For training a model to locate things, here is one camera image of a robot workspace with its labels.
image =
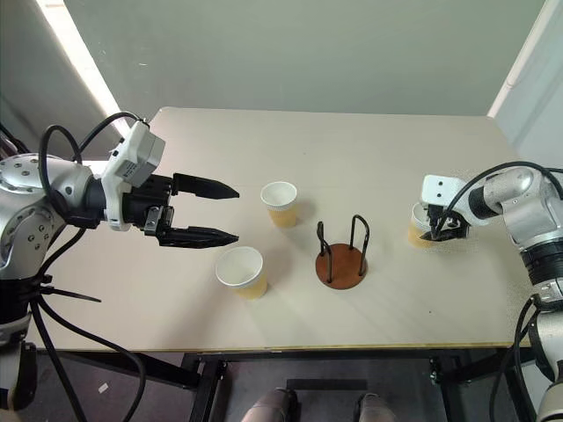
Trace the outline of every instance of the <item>person's foot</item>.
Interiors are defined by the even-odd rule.
[[[262,396],[245,414],[242,422],[288,422],[297,406],[297,394],[275,389]]]
[[[358,399],[354,412],[354,421],[397,422],[397,417],[380,396],[367,393]]]

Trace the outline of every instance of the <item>wooden base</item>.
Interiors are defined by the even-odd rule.
[[[329,255],[325,252],[324,256],[317,256],[315,267],[317,267],[318,279],[325,286],[344,290],[352,288],[360,284],[366,272],[368,271],[368,263],[365,263],[363,275],[359,275],[360,261],[362,261],[362,253],[356,248],[349,249],[348,244],[331,245],[333,252],[333,280],[328,283],[328,259]]]

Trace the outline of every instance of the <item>metal table frame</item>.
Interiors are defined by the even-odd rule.
[[[217,385],[225,375],[229,362],[264,359],[285,360],[358,360],[358,359],[428,359],[430,381],[441,392],[448,422],[465,422],[459,387],[465,382],[492,376],[498,370],[507,349],[479,349],[490,355],[472,361],[469,348],[460,349],[328,349],[287,350],[236,353],[184,353],[179,367],[136,353],[143,360],[149,380],[175,385],[195,392],[190,422],[208,422],[216,396]],[[67,359],[113,370],[126,375],[136,375],[136,368],[126,357],[114,352],[60,352]],[[522,348],[522,362],[533,360],[529,347]],[[514,365],[505,373],[508,391],[521,422],[534,422],[523,400],[524,392],[515,381]]]

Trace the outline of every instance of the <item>floor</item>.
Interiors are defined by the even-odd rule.
[[[181,362],[180,353],[155,353],[170,363]],[[90,421],[121,420],[133,399],[136,379],[83,363],[63,360],[69,378]],[[33,403],[17,415],[0,412],[3,422],[70,422],[72,410],[47,356],[39,357],[39,386]],[[262,360],[231,363],[220,383],[212,422],[239,422],[264,391],[285,387],[289,378],[363,379],[368,389],[384,397],[400,422],[442,422],[445,414],[440,389],[429,380],[426,360]],[[468,422],[485,421],[491,380],[462,388]],[[107,384],[102,392],[100,386]],[[302,422],[351,421],[355,400],[364,391],[298,390]],[[156,382],[147,382],[135,422],[187,420],[194,393]],[[516,422],[506,385],[497,403],[498,422]]]

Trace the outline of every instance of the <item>white paper cup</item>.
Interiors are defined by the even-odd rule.
[[[297,188],[289,182],[273,182],[262,188],[260,198],[277,227],[296,225]]]
[[[435,245],[435,242],[420,239],[427,231],[430,231],[430,221],[424,207],[417,202],[414,204],[411,213],[411,221],[408,225],[408,240],[418,248],[429,248]]]
[[[267,290],[263,265],[260,252],[250,246],[239,246],[221,255],[216,263],[215,274],[219,281],[238,295],[246,299],[258,299]]]

